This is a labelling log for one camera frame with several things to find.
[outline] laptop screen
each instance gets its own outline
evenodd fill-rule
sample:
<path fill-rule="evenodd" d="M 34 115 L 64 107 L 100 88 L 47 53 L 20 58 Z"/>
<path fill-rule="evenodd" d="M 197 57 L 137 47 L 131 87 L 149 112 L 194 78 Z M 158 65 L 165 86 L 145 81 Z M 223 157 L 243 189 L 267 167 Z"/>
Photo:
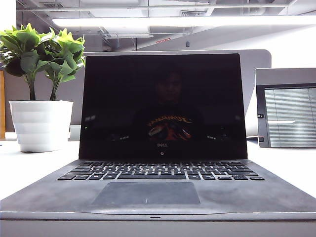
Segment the laptop screen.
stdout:
<path fill-rule="evenodd" d="M 247 158 L 239 55 L 88 56 L 79 158 Z"/>

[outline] ceiling light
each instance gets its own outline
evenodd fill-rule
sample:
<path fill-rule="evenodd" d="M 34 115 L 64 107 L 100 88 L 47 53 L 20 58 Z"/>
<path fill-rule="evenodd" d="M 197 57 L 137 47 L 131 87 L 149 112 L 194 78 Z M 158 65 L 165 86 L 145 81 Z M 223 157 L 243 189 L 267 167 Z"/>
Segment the ceiling light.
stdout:
<path fill-rule="evenodd" d="M 61 27 L 316 25 L 316 16 L 111 17 L 53 19 Z"/>

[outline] white wall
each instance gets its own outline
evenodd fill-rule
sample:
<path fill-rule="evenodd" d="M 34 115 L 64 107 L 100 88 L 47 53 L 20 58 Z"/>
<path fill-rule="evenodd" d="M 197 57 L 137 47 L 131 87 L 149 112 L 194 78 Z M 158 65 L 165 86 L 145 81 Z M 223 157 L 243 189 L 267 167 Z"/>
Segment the white wall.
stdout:
<path fill-rule="evenodd" d="M 298 28 L 205 49 L 266 49 L 271 53 L 274 68 L 316 67 L 316 27 Z"/>
<path fill-rule="evenodd" d="M 1 0 L 0 9 L 0 30 L 16 26 L 15 0 Z"/>

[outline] graphic t-shirt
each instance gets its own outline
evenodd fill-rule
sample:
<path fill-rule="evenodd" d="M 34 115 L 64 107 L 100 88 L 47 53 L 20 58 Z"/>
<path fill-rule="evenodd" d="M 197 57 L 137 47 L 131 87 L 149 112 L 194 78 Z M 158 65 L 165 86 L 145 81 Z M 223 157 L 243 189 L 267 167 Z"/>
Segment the graphic t-shirt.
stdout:
<path fill-rule="evenodd" d="M 135 114 L 134 138 L 150 141 L 189 141 L 203 136 L 202 123 L 201 113 L 192 106 L 149 106 Z"/>

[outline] dell laptop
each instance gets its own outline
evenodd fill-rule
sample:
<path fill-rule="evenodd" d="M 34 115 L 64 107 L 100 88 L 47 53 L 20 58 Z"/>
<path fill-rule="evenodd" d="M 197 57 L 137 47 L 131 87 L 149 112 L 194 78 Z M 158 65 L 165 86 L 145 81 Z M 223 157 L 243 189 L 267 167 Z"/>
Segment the dell laptop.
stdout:
<path fill-rule="evenodd" d="M 316 220 L 247 159 L 238 54 L 88 56 L 79 159 L 1 201 L 3 220 L 152 218 Z"/>

